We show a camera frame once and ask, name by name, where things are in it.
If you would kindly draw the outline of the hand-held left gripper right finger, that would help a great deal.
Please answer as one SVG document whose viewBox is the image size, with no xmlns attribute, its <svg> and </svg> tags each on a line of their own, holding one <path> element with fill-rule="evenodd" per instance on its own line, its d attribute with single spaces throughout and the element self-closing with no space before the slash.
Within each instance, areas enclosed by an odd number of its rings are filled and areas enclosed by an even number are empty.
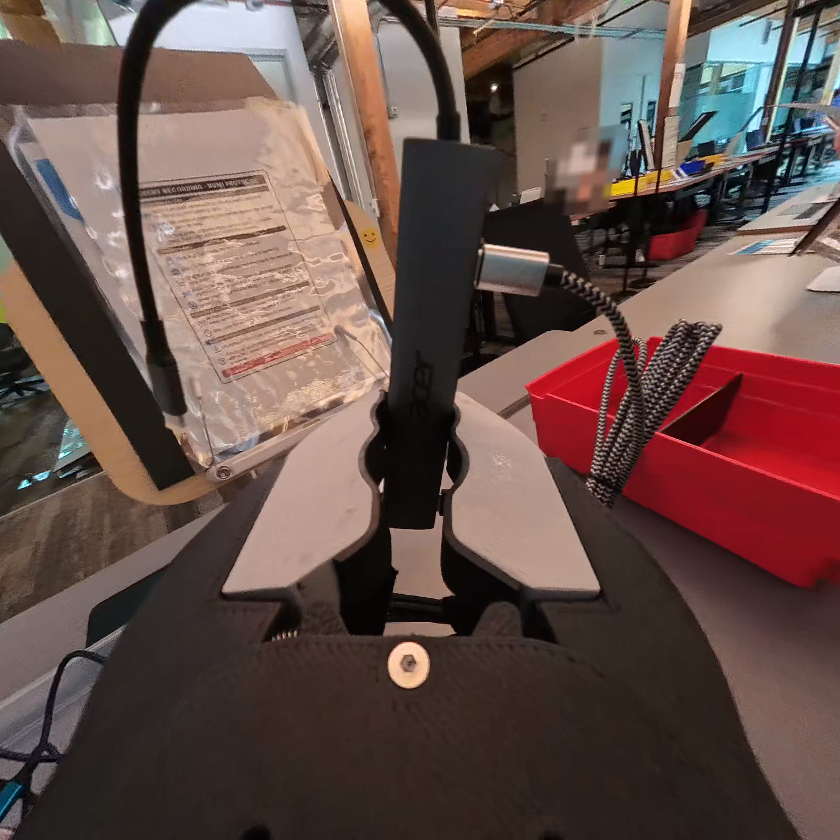
<svg viewBox="0 0 840 840">
<path fill-rule="evenodd" d="M 447 546 L 525 598 L 598 598 L 601 585 L 539 447 L 462 392 L 451 429 Z"/>
</svg>

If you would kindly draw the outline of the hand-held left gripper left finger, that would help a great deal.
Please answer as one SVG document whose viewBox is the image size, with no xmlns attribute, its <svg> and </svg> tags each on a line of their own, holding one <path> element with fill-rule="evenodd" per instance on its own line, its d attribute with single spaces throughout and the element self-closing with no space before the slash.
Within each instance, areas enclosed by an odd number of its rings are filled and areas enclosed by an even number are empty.
<svg viewBox="0 0 840 840">
<path fill-rule="evenodd" d="M 276 599 L 369 542 L 381 483 L 366 457 L 383 392 L 321 421 L 289 453 L 222 587 L 229 599 Z"/>
</svg>

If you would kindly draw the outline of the red plastic bin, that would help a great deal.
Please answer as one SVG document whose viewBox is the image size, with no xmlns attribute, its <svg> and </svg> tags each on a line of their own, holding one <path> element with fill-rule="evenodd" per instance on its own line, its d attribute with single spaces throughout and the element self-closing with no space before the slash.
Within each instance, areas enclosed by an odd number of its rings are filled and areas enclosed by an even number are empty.
<svg viewBox="0 0 840 840">
<path fill-rule="evenodd" d="M 623 496 L 793 585 L 838 582 L 838 365 L 714 344 Z"/>
</svg>

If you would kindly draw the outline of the grey usb hub with cable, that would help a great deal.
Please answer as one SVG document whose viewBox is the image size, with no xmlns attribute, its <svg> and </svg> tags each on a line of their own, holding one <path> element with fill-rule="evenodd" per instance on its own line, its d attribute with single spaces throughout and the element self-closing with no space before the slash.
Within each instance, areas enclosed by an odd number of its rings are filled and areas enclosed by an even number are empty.
<svg viewBox="0 0 840 840">
<path fill-rule="evenodd" d="M 164 414 L 186 413 L 145 251 L 139 187 L 144 76 L 162 29 L 190 2 L 147 2 L 123 49 L 118 151 L 123 222 L 151 390 Z M 419 48 L 437 101 L 437 138 L 403 145 L 392 367 L 385 423 L 384 507 L 393 529 L 431 529 L 455 422 L 455 393 L 474 294 L 486 198 L 501 162 L 461 143 L 455 88 L 438 37 L 412 2 L 384 2 Z"/>
</svg>

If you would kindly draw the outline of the clear plastic bin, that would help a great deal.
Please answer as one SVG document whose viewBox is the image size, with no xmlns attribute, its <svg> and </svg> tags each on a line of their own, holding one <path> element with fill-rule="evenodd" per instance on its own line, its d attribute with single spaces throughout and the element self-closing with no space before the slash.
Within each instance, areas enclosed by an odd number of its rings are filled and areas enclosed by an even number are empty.
<svg viewBox="0 0 840 840">
<path fill-rule="evenodd" d="M 1 745 L 14 752 L 29 754 L 39 741 L 43 725 L 43 715 L 49 693 L 49 679 L 42 679 L 21 689 L 2 703 L 1 709 Z M 60 689 L 56 699 L 56 708 L 50 731 L 50 741 L 62 753 L 70 746 L 77 728 L 81 707 L 78 698 L 71 695 L 70 689 Z M 2 759 L 2 780 L 10 778 L 17 771 L 18 762 Z M 32 791 L 40 795 L 51 781 L 56 771 L 53 763 L 42 764 L 34 774 Z M 1 837 L 13 838 L 18 825 L 23 820 L 22 805 L 17 803 L 2 820 Z"/>
</svg>

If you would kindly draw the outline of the dark green desk mat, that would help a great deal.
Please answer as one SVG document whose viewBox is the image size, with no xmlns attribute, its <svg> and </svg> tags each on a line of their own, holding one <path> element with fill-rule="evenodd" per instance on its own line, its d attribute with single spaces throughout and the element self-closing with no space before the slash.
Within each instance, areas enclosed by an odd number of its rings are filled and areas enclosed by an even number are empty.
<svg viewBox="0 0 840 840">
<path fill-rule="evenodd" d="M 85 647 L 92 648 L 126 625 L 165 573 L 166 568 L 156 570 L 93 606 L 87 620 Z"/>
</svg>

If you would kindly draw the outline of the black office chair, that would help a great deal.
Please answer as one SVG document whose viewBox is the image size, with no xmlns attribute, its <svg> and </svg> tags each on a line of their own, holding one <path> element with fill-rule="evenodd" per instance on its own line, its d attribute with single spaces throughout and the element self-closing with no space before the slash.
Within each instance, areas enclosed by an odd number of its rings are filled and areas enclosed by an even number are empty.
<svg viewBox="0 0 840 840">
<path fill-rule="evenodd" d="M 538 200 L 486 215 L 476 289 L 489 312 L 495 297 L 502 299 L 516 345 L 551 331 L 575 331 L 596 317 L 587 299 L 560 284 L 564 271 L 589 279 L 559 204 Z"/>
</svg>

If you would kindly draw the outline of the wooden-edged sign stand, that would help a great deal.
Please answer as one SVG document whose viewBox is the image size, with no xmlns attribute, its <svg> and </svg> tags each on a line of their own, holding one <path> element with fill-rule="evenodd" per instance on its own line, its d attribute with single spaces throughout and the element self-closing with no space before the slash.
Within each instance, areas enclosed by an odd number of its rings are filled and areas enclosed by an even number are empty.
<svg viewBox="0 0 840 840">
<path fill-rule="evenodd" d="M 186 406 L 161 410 L 119 183 L 121 58 L 2 42 L 2 302 L 115 487 L 167 506 L 382 387 L 389 335 L 304 108 L 245 55 L 156 49 L 140 209 Z"/>
</svg>

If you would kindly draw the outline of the red storage crate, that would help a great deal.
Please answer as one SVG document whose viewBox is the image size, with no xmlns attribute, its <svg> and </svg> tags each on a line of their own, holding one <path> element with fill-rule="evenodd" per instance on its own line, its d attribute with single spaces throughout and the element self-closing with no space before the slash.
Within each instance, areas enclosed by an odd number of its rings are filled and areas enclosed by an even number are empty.
<svg viewBox="0 0 840 840">
<path fill-rule="evenodd" d="M 707 223 L 707 210 L 696 210 L 676 230 L 668 233 L 651 235 L 648 241 L 647 258 L 649 261 L 670 261 L 693 252 L 697 240 Z"/>
</svg>

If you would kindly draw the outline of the long wooden workbench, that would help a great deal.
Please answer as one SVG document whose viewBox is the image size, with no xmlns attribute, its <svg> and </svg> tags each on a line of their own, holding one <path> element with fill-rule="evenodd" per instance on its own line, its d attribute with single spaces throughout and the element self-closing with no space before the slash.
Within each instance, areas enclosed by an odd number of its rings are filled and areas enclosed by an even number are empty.
<svg viewBox="0 0 840 840">
<path fill-rule="evenodd" d="M 739 172 L 745 167 L 771 162 L 779 148 L 780 145 L 775 143 L 745 154 L 714 154 L 663 171 L 646 171 L 613 183 L 608 201 L 616 203 L 636 196 L 673 192 L 730 172 Z"/>
</svg>

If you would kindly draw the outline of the tilted board on stand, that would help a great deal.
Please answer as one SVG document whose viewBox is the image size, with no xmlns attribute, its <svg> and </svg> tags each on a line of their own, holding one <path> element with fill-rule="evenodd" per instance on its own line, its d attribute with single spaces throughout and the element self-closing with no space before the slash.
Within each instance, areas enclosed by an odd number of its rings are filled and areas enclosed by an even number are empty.
<svg viewBox="0 0 840 840">
<path fill-rule="evenodd" d="M 814 255 L 827 259 L 831 265 L 822 269 L 807 284 L 808 291 L 839 293 L 839 199 L 829 206 L 821 218 L 796 243 L 789 258 Z"/>
</svg>

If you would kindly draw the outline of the wooden support post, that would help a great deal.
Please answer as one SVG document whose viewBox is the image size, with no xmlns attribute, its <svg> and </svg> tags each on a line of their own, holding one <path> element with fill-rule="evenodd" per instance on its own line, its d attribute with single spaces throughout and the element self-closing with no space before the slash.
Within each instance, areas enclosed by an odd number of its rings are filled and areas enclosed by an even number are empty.
<svg viewBox="0 0 840 840">
<path fill-rule="evenodd" d="M 364 137 L 383 243 L 396 266 L 400 175 L 368 4 L 365 1 L 330 1 L 329 7 Z"/>
</svg>

